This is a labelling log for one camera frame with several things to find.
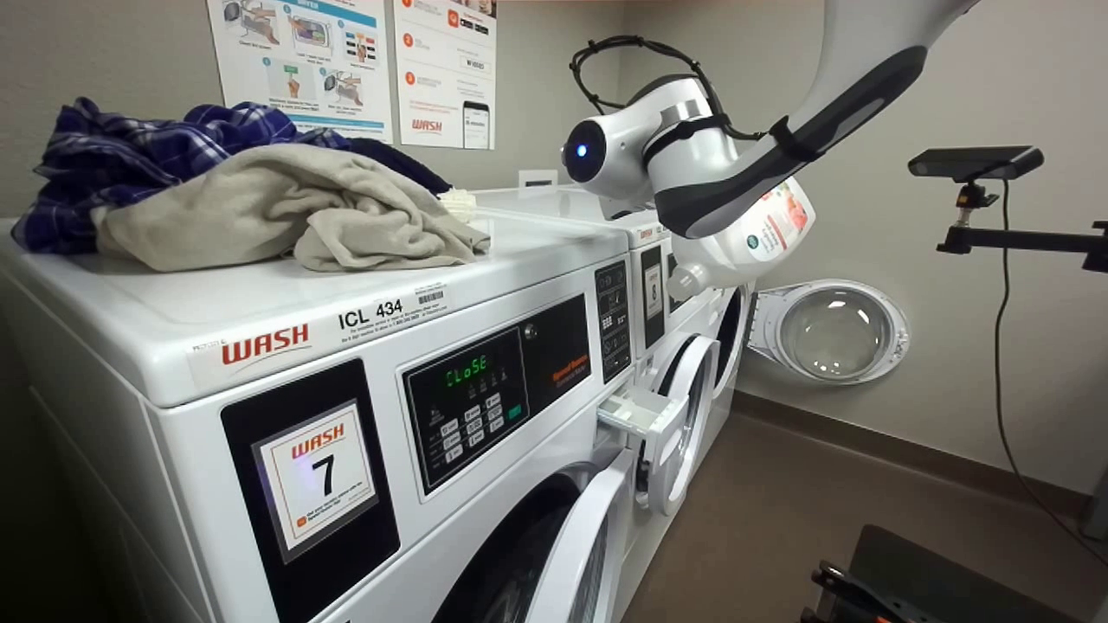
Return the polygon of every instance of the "white wall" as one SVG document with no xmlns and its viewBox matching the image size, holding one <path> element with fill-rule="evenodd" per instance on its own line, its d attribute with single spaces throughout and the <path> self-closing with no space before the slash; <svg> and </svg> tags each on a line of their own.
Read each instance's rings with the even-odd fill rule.
<svg viewBox="0 0 1108 623">
<path fill-rule="evenodd" d="M 463 188 L 516 184 L 518 166 L 554 170 L 562 138 L 590 112 L 564 63 L 583 40 L 620 31 L 620 23 L 622 0 L 506 0 L 499 11 L 499 147 L 407 153 Z M 616 59 L 599 65 L 607 83 L 616 83 L 616 74 Z M 31 166 L 59 107 L 73 97 L 84 93 L 105 112 L 134 116 L 180 116 L 193 105 L 220 101 L 204 0 L 3 0 L 0 77 L 0 218 L 33 200 Z M 16 595 L 6 600 L 6 611 L 105 620 L 73 500 L 29 407 L 3 326 L 0 439 L 0 595 Z"/>
<path fill-rule="evenodd" d="M 907 315 L 913 348 L 873 386 L 800 390 L 747 365 L 740 386 L 861 430 L 1002 467 L 991 412 L 991 322 L 1002 255 L 937 255 L 956 188 L 907 177 L 927 144 L 1047 153 L 1013 184 L 1013 228 L 1091 230 L 1108 218 L 1108 4 L 983 0 L 933 52 L 920 83 L 800 180 L 822 221 L 765 283 L 853 278 L 882 287 Z M 792 112 L 816 63 L 816 0 L 638 0 L 631 31 L 703 59 L 743 127 Z M 659 63 L 626 59 L 622 90 Z M 998 206 L 978 225 L 1002 225 Z M 1013 252 L 1009 315 L 1009 423 L 1021 467 L 1091 491 L 1108 459 L 1108 278 L 1081 255 Z"/>
</svg>

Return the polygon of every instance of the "laundry room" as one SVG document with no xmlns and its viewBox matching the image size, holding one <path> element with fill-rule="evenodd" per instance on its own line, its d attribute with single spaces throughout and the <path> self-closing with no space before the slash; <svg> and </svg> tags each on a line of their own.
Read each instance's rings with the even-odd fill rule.
<svg viewBox="0 0 1108 623">
<path fill-rule="evenodd" d="M 0 23 L 12 620 L 1108 623 L 1108 4 Z"/>
</svg>

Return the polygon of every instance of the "beige towel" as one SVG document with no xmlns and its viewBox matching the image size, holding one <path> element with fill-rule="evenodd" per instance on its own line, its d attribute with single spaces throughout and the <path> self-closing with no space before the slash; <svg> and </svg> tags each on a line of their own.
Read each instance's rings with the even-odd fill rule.
<svg viewBox="0 0 1108 623">
<path fill-rule="evenodd" d="M 395 170 L 315 144 L 259 144 L 152 194 L 99 206 L 99 252 L 152 268 L 259 264 L 295 252 L 309 268 L 449 266 L 489 236 Z"/>
</svg>

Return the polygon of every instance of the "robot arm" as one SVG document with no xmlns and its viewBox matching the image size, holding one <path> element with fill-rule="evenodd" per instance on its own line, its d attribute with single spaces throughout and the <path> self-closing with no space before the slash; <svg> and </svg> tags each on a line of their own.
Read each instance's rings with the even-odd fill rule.
<svg viewBox="0 0 1108 623">
<path fill-rule="evenodd" d="M 607 200 L 654 200 L 660 225 L 682 238 L 716 236 L 896 101 L 920 77 L 927 44 L 972 4 L 829 0 L 810 97 L 757 140 L 733 138 L 701 77 L 676 77 L 616 114 L 583 120 L 564 166 Z"/>
</svg>

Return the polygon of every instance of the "washing machine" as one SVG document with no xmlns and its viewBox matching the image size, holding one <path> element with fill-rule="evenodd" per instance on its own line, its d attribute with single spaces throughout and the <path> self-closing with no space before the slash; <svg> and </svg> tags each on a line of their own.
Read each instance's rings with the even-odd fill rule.
<svg viewBox="0 0 1108 623">
<path fill-rule="evenodd" d="M 399 274 L 144 274 L 0 242 L 0 307 L 118 620 L 620 616 L 635 511 L 682 499 L 712 356 L 626 390 L 626 236 L 480 225 L 489 255 Z"/>
<path fill-rule="evenodd" d="M 689 423 L 682 451 L 689 469 L 676 491 L 697 478 L 697 467 L 711 453 L 712 439 L 729 420 L 736 365 L 750 322 L 750 283 L 743 287 L 701 287 L 689 297 L 672 295 L 680 264 L 672 255 L 672 236 L 654 212 L 635 212 L 608 218 L 603 205 L 583 188 L 518 188 L 518 190 L 479 190 L 479 215 L 499 215 L 516 221 L 536 221 L 536 228 L 616 228 L 631 238 L 631 341 L 635 364 L 626 386 L 654 393 L 689 393 Z M 680 365 L 697 365 L 697 384 L 676 384 Z M 626 560 L 620 573 L 616 616 L 626 611 L 642 577 L 650 567 L 682 499 L 672 499 L 667 511 L 654 505 L 631 510 Z"/>
</svg>

